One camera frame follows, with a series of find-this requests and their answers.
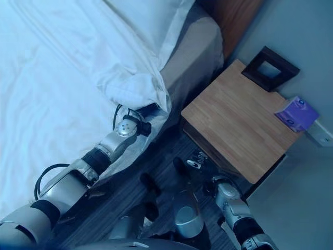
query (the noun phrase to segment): pillowcase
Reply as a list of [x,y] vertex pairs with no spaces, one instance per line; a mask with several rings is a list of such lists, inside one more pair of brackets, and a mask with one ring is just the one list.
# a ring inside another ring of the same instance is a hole
[[194,0],[105,0],[158,58],[161,70],[176,46]]

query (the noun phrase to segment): wall socket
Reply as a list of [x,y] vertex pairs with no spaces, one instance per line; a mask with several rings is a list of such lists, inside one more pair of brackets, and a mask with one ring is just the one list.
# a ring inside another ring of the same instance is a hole
[[322,147],[333,147],[333,134],[318,120],[307,130],[307,133]]

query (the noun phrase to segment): black picture frame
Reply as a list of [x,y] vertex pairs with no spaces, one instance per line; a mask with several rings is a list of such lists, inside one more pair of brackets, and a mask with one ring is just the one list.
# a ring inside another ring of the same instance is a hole
[[[264,62],[274,66],[280,71],[280,73],[270,78],[259,72],[258,69]],[[278,86],[296,76],[299,72],[299,68],[265,46],[242,71],[242,74],[266,91],[271,92]]]

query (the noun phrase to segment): floor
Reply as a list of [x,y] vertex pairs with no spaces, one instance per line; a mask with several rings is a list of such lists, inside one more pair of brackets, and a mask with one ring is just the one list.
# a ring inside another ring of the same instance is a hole
[[[171,201],[177,189],[177,178],[175,178],[177,174],[172,161],[177,156],[182,160],[190,159],[198,151],[196,144],[178,128],[166,131],[132,166],[115,174],[110,180],[94,189],[90,199],[79,203],[73,213],[55,228],[49,243],[53,246],[71,248],[107,239],[117,218],[143,198],[145,188],[139,181],[139,176],[143,172],[148,172],[155,179],[162,189],[162,194],[157,200],[160,216],[153,224],[144,227],[141,237],[172,230],[174,227]],[[209,160],[204,165],[207,169],[216,170]],[[206,197],[202,193],[202,175],[192,168],[191,176],[210,233],[212,249],[234,250],[226,233],[217,225],[221,211],[211,197]],[[244,178],[233,177],[233,179],[243,193],[251,187]]]

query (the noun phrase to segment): bedside table top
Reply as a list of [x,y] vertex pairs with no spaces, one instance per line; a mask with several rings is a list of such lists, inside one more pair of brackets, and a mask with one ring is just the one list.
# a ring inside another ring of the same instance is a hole
[[256,183],[302,133],[274,112],[286,100],[241,74],[233,62],[183,111],[182,116],[249,182]]

